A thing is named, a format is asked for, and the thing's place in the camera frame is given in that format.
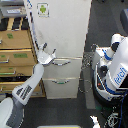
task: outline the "cabinet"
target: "cabinet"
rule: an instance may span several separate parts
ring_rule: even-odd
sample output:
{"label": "cabinet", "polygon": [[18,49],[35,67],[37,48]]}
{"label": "cabinet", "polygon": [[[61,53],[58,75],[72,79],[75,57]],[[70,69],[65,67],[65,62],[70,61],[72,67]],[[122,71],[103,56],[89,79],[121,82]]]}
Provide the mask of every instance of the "cabinet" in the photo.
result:
{"label": "cabinet", "polygon": [[48,99],[76,98],[88,32],[91,0],[24,0],[29,25],[38,45],[57,58],[45,67],[43,82]]}
{"label": "cabinet", "polygon": [[[21,18],[18,30],[11,30],[15,18],[9,18],[6,31],[0,31],[0,93],[12,90],[27,80],[37,63],[30,30],[21,30]],[[35,88],[34,97],[44,97],[42,81]]]}

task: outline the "blue logo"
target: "blue logo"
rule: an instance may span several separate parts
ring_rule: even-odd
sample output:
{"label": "blue logo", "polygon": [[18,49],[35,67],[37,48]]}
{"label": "blue logo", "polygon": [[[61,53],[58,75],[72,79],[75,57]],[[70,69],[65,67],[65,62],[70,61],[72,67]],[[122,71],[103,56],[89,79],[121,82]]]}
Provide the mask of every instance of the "blue logo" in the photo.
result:
{"label": "blue logo", "polygon": [[124,68],[120,68],[120,72],[117,74],[117,77],[114,78],[115,82],[119,85],[121,83],[121,81],[123,80],[125,74],[126,74],[126,70]]}

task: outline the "wooden drawer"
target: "wooden drawer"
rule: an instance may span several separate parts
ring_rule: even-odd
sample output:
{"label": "wooden drawer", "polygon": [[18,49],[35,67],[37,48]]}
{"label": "wooden drawer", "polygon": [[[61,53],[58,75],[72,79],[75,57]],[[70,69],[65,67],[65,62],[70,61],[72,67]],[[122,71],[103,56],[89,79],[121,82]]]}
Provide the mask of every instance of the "wooden drawer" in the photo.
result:
{"label": "wooden drawer", "polygon": [[27,30],[1,31],[0,40],[0,49],[31,48]]}
{"label": "wooden drawer", "polygon": [[34,64],[35,61],[31,49],[0,50],[0,67],[27,66]]}
{"label": "wooden drawer", "polygon": [[[0,93],[12,93],[12,90],[18,86],[23,84],[24,82],[0,82]],[[36,92],[40,92],[41,88],[38,85],[35,90],[34,93]]]}
{"label": "wooden drawer", "polygon": [[79,77],[82,66],[82,58],[55,59],[54,63],[44,67],[43,78],[68,78]]}
{"label": "wooden drawer", "polygon": [[0,67],[0,77],[31,76],[33,66]]}

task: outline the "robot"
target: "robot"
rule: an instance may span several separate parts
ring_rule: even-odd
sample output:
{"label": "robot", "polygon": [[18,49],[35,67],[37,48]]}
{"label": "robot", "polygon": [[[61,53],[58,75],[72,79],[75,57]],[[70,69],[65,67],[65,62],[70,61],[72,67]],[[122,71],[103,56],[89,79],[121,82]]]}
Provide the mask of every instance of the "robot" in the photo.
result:
{"label": "robot", "polygon": [[[128,11],[122,10],[120,20],[128,34]],[[93,91],[106,105],[117,105],[128,90],[128,37],[114,34],[110,47],[98,47],[92,62]]]}
{"label": "robot", "polygon": [[46,43],[39,47],[39,63],[33,67],[33,75],[24,84],[14,88],[12,98],[8,97],[0,103],[0,128],[19,128],[23,122],[24,106],[42,79],[44,66],[49,65],[56,58],[55,50],[49,55],[44,52],[45,47]]}

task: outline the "floor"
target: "floor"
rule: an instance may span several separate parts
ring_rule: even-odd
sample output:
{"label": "floor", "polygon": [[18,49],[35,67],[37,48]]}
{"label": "floor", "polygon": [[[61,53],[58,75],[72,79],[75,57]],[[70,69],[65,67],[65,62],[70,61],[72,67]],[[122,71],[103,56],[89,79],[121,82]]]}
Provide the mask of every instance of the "floor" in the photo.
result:
{"label": "floor", "polygon": [[[128,1],[92,0],[89,31],[87,34],[84,57],[91,56],[92,44],[110,46],[111,36],[120,33],[126,36],[120,23],[120,12],[128,8]],[[45,125],[79,125],[82,128],[92,128],[91,115],[97,116],[101,128],[106,119],[101,114],[101,105],[93,96],[90,78],[90,66],[83,60],[80,90],[77,99],[47,100],[33,98],[25,107],[25,118],[21,128],[37,128]]]}

